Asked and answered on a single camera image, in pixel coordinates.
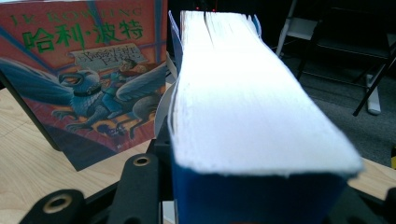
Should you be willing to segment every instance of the table surface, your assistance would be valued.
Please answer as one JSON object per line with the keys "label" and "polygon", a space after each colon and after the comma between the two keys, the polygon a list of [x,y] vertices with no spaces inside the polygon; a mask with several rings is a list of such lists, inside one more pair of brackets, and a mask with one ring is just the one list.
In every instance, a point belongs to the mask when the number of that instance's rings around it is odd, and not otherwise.
{"label": "table surface", "polygon": [[[42,197],[78,189],[85,197],[120,180],[124,163],[149,142],[76,172],[54,150],[8,90],[0,90],[0,223],[18,223]],[[365,159],[366,170],[349,185],[379,199],[396,187],[396,171]]]}

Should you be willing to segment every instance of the chair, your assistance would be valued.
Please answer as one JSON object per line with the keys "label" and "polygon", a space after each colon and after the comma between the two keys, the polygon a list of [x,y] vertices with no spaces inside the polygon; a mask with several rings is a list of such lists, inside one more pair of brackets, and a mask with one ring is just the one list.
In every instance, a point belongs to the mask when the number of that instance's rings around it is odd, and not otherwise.
{"label": "chair", "polygon": [[[312,38],[308,44],[305,56],[299,67],[297,79],[302,74],[324,77],[319,74],[306,72],[305,65],[314,52],[325,53],[343,58],[348,62],[370,64],[364,72],[353,80],[342,81],[331,77],[329,80],[338,81],[367,89],[360,104],[353,113],[358,116],[362,107],[373,93],[382,77],[387,73],[393,63],[395,53],[388,42],[388,37],[380,17],[364,11],[332,7],[323,14],[315,27]],[[378,72],[372,78],[371,85],[360,85],[358,81],[376,68]]]}

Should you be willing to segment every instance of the book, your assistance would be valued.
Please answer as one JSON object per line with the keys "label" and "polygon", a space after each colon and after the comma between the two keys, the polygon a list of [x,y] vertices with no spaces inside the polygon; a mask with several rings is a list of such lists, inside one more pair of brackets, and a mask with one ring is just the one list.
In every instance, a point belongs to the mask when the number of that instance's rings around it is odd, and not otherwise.
{"label": "book", "polygon": [[363,169],[258,24],[237,13],[181,13],[168,117],[180,224],[321,223]]}
{"label": "book", "polygon": [[166,23],[166,0],[2,2],[0,80],[82,170],[154,137]]}

